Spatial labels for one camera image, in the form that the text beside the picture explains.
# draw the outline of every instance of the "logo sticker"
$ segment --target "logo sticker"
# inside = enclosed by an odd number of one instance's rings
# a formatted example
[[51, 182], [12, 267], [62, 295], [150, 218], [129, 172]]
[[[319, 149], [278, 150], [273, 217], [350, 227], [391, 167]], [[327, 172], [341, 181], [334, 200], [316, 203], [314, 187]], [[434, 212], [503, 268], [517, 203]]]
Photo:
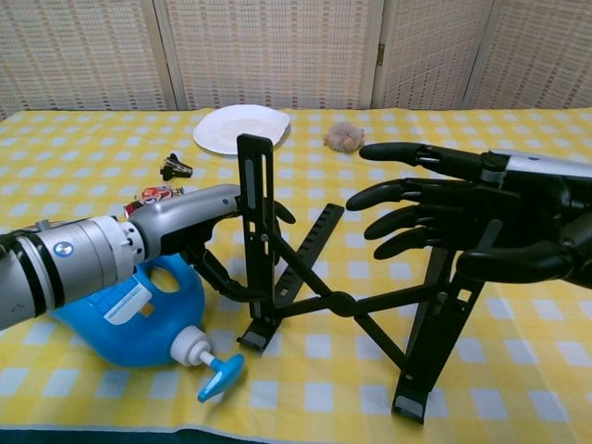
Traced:
[[61, 241], [54, 245], [54, 253], [59, 257], [68, 257], [74, 252], [74, 247], [70, 242]]

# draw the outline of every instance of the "white label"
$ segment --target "white label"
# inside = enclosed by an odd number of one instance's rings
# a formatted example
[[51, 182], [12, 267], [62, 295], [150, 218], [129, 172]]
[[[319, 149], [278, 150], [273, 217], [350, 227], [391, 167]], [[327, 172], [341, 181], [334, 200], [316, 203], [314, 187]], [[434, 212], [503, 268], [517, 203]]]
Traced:
[[150, 298], [152, 298], [152, 293], [138, 282], [138, 285], [131, 289], [103, 317], [114, 326], [125, 324], [150, 301]]

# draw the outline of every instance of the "black rubber band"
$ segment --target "black rubber band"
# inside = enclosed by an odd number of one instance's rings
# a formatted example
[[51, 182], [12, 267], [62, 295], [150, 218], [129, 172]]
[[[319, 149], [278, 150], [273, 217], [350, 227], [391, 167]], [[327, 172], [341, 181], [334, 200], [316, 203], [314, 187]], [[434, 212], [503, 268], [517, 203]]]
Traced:
[[39, 252], [43, 264], [45, 265], [47, 275], [49, 275], [49, 281], [51, 282], [52, 290], [54, 291], [54, 308], [62, 307], [66, 301], [66, 298], [64, 297], [64, 287], [62, 286], [62, 279], [57, 272], [56, 263], [54, 262], [52, 255], [45, 247], [45, 244], [41, 242], [41, 239], [39, 239], [39, 236], [36, 234], [31, 234], [29, 235], [29, 239], [35, 245], [37, 252]]
[[29, 259], [29, 256], [22, 248], [19, 241], [12, 244], [11, 250], [17, 256], [20, 266], [27, 277], [29, 289], [31, 290], [31, 295], [33, 297], [33, 304], [35, 305], [35, 316], [42, 315], [47, 310], [47, 304], [45, 303], [45, 296], [43, 295], [43, 287], [37, 277], [37, 272], [33, 267], [31, 259]]

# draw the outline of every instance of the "robotic arm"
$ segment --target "robotic arm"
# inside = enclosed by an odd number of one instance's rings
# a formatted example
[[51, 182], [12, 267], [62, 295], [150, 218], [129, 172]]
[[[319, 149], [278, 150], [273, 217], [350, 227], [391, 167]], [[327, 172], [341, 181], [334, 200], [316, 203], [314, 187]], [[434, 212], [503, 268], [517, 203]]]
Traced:
[[[0, 330], [122, 282], [136, 264], [162, 254], [186, 253], [231, 299], [263, 299], [204, 247], [218, 221], [240, 214], [240, 194], [237, 185], [218, 185], [144, 206], [125, 222], [99, 216], [52, 228], [44, 221], [1, 236]], [[278, 215], [290, 219], [285, 213], [291, 216], [281, 207]]]
[[[412, 201], [374, 222], [369, 240], [401, 228], [375, 251], [387, 259], [411, 248], [463, 251], [458, 271], [477, 280], [527, 283], [561, 278], [592, 288], [592, 166], [497, 150], [471, 154], [422, 143], [365, 146], [360, 156], [421, 166], [450, 179], [397, 179], [351, 197], [349, 210]], [[499, 221], [493, 246], [478, 241]]]

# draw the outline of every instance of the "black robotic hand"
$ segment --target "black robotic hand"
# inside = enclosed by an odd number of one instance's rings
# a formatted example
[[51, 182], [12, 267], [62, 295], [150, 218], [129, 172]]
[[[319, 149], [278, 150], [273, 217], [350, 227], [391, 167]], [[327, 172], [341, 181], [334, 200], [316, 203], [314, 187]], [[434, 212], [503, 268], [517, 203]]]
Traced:
[[[592, 288], [592, 165], [410, 142], [367, 145], [360, 156], [460, 179], [395, 179], [352, 196], [346, 204], [352, 211], [384, 202], [417, 203], [367, 228], [369, 240], [410, 228], [380, 245], [376, 259], [436, 246], [463, 251], [457, 268], [468, 278], [514, 283], [561, 278]], [[495, 242], [483, 247], [480, 240], [494, 220]]]

